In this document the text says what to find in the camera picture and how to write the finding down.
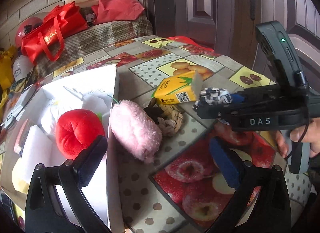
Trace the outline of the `person right hand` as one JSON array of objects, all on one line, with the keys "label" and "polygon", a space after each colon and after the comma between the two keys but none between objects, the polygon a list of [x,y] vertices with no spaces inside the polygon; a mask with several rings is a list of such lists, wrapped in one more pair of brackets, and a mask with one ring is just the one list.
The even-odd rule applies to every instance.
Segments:
[{"label": "person right hand", "polygon": [[[302,137],[305,130],[305,126],[301,126],[292,130],[290,133],[290,139],[297,142],[302,139],[304,143],[310,143],[310,158],[317,156],[320,152],[320,120],[315,118],[310,123],[308,130],[306,131],[304,137]],[[284,137],[281,132],[277,131],[275,135],[275,140],[278,146],[278,151],[280,155],[285,158],[289,153],[289,146],[285,142]]]}]

